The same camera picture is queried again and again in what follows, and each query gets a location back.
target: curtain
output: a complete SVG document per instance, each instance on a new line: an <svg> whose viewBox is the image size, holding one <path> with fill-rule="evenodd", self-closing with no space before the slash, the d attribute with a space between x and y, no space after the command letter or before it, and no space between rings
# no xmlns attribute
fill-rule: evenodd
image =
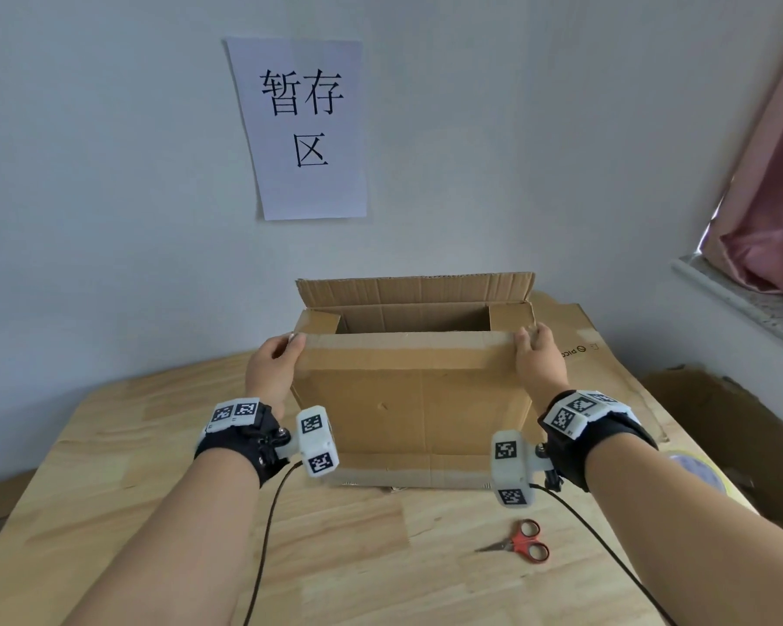
<svg viewBox="0 0 783 626"><path fill-rule="evenodd" d="M702 254L752 290L783 294L783 77L737 165Z"/></svg>

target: window sill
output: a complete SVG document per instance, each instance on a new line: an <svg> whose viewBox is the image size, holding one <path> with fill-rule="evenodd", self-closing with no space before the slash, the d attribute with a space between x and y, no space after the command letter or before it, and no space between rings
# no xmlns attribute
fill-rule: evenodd
<svg viewBox="0 0 783 626"><path fill-rule="evenodd" d="M681 257L670 267L783 341L783 295L746 290L710 265L700 254Z"/></svg>

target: black wristband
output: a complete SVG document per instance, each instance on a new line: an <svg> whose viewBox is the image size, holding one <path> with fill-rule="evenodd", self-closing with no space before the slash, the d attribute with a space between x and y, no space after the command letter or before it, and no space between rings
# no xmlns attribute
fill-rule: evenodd
<svg viewBox="0 0 783 626"><path fill-rule="evenodd" d="M290 463L289 459L279 459L275 453L277 446L290 441L290 432L281 428L267 405L259 405L259 415L255 418L255 426L230 426L222 431L206 433L194 452L194 458L211 448L238 452L252 464L258 473L259 483L265 484Z"/></svg>
<svg viewBox="0 0 783 626"><path fill-rule="evenodd" d="M577 439L571 439L546 424L543 419L551 407L575 392L574 390L564 391L556 396L538 422L543 431L548 433L545 451L553 463L554 469L575 486L588 492L589 484L586 483L585 475L586 457L598 443L614 435L629 433L644 440L655 449L658 449L658 445L646 429L637 421L630 419L626 413L610 412L599 420L589 422Z"/></svg>

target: wooden tabletop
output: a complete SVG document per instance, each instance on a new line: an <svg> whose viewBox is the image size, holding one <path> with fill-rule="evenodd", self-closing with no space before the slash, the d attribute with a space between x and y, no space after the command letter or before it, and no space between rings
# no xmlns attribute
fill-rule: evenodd
<svg viewBox="0 0 783 626"><path fill-rule="evenodd" d="M126 380L84 400L0 534L0 626L64 619L191 463L212 406L242 394L247 357ZM657 414L664 447L703 454ZM262 490L232 624L250 600L278 480ZM589 494L566 484L562 496L623 556ZM275 509L252 623L662 624L564 507L538 493L525 515L542 526L545 564L473 551L521 517L491 493L333 487L296 471Z"/></svg>

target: paper sheet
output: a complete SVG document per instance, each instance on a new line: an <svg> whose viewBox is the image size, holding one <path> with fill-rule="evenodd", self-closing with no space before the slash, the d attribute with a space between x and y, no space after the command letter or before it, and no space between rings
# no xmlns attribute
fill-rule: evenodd
<svg viewBox="0 0 783 626"><path fill-rule="evenodd" d="M229 37L265 220L365 217L360 41Z"/></svg>

